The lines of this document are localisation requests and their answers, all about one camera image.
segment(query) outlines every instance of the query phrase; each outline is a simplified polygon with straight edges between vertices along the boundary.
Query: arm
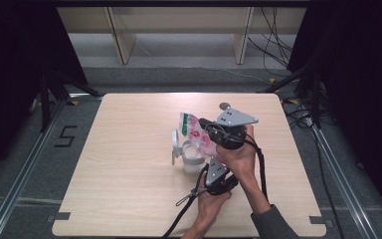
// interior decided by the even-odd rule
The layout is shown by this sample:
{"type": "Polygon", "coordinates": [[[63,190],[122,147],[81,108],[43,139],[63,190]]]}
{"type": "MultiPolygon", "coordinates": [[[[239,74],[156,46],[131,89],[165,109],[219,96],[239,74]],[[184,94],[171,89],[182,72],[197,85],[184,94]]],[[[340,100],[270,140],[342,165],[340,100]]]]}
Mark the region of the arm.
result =
{"type": "MultiPolygon", "coordinates": [[[[254,138],[254,128],[246,125],[247,135],[254,138]]],[[[256,149],[244,143],[241,148],[228,150],[217,145],[218,154],[240,181],[253,210],[252,219],[261,238],[298,238],[275,206],[271,206],[260,189],[256,174],[256,149]]]]}

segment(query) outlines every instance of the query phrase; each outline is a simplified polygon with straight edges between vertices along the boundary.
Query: wrist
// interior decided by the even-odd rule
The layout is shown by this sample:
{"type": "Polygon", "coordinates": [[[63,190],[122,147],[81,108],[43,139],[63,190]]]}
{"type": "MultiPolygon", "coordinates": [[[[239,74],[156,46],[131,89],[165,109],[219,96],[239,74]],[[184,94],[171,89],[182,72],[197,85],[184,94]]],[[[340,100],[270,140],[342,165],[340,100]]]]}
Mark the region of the wrist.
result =
{"type": "Polygon", "coordinates": [[[190,229],[182,236],[182,239],[200,239],[209,231],[209,228],[198,217],[190,229]]]}

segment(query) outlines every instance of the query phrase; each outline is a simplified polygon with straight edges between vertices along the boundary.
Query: sleeve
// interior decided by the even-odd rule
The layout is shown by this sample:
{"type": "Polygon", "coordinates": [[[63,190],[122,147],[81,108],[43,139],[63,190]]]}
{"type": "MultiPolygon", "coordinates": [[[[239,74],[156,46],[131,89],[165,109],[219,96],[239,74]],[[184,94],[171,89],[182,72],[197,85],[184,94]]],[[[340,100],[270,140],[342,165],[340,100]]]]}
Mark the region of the sleeve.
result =
{"type": "Polygon", "coordinates": [[[256,225],[261,239],[299,238],[274,205],[265,213],[251,214],[251,218],[256,225]]]}

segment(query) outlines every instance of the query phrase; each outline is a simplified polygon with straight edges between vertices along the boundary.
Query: snack bag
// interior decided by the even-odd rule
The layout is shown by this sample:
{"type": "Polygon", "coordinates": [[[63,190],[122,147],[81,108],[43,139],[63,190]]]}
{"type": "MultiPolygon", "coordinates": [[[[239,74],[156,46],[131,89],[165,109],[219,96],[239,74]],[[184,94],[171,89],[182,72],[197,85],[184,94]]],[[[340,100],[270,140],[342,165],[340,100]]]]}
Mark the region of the snack bag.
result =
{"type": "Polygon", "coordinates": [[[216,156],[216,143],[209,134],[201,128],[198,119],[191,114],[181,113],[179,129],[188,140],[197,146],[198,150],[207,156],[216,156]]]}

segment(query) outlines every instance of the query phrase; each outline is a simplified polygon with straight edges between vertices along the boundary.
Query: table top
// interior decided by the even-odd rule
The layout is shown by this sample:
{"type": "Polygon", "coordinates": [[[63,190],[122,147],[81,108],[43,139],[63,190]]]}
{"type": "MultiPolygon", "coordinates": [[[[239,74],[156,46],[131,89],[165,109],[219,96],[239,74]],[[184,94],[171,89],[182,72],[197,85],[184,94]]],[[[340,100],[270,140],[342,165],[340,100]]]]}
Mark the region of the table top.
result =
{"type": "MultiPolygon", "coordinates": [[[[255,137],[266,160],[270,202],[300,236],[322,236],[321,216],[280,101],[273,94],[108,94],[94,124],[56,220],[58,236],[160,237],[183,205],[197,174],[171,164],[172,131],[180,113],[214,120],[220,103],[258,118],[255,137]]],[[[181,143],[185,138],[180,135],[181,143]]],[[[251,207],[241,186],[233,189],[208,237],[256,237],[251,207]]],[[[182,236],[197,215],[197,201],[171,236],[182,236]]]]}

